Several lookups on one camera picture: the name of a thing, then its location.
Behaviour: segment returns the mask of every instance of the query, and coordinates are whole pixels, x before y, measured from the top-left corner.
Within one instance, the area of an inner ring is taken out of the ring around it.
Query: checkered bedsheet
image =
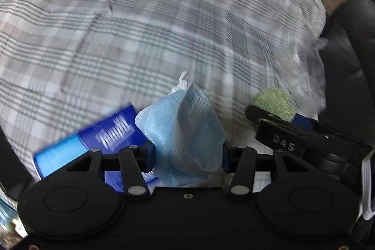
[[[0,0],[0,125],[37,178],[34,152],[128,101],[148,106],[186,70],[245,145],[245,108],[283,86],[273,51],[324,23],[320,0]]]

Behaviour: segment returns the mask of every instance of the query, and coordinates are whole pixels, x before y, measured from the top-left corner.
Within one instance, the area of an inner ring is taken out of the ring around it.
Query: mask ear loop
[[[372,197],[371,197],[371,157],[374,154],[373,149],[365,158],[362,160],[362,205],[363,205],[363,218],[370,220],[374,215],[375,211],[372,210]]]
[[[179,91],[179,90],[184,90],[184,91],[187,90],[188,83],[186,79],[188,78],[188,76],[189,76],[189,73],[184,71],[179,78],[179,84],[177,86],[172,87],[171,93],[175,93],[176,91]]]

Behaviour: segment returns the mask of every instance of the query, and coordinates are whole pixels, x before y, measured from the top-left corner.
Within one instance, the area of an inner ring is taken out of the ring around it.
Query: green scrubbing pad
[[[289,95],[277,87],[262,90],[254,99],[253,105],[288,122],[291,122],[297,113]]]

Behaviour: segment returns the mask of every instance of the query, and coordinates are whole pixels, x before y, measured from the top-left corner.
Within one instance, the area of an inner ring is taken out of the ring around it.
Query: surgical face mask
[[[205,94],[180,77],[172,93],[142,110],[135,123],[155,145],[153,169],[167,187],[207,179],[222,164],[225,132]]]

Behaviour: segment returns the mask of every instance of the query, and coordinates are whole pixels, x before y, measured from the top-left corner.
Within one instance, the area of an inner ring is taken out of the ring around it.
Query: blue box
[[[136,115],[134,106],[129,104],[110,117],[35,154],[34,164],[40,177],[48,176],[93,148],[99,148],[103,154],[114,154],[126,146],[144,145],[147,138],[134,122]],[[152,173],[142,175],[146,183],[156,178]],[[120,172],[106,172],[105,182],[116,191],[123,192]]]

